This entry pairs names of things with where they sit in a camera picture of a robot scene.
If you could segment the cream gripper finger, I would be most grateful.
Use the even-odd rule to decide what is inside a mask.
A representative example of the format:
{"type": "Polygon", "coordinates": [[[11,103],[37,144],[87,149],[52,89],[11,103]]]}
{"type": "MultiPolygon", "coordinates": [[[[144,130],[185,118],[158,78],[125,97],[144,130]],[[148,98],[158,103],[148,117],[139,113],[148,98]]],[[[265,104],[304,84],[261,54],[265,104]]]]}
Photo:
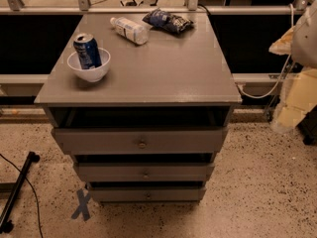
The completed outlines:
{"type": "Polygon", "coordinates": [[[305,67],[286,77],[270,128],[280,134],[294,129],[317,105],[317,69],[305,67]]]}

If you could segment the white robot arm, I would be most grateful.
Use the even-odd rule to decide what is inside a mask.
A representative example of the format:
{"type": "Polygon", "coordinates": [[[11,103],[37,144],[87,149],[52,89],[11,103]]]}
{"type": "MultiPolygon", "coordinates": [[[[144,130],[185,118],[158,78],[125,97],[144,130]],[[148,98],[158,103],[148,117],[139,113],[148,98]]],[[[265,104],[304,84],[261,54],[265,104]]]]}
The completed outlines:
{"type": "Polygon", "coordinates": [[[268,50],[280,56],[291,55],[303,66],[299,73],[284,80],[280,102],[273,112],[271,129],[287,133],[317,105],[317,0],[268,50]]]}

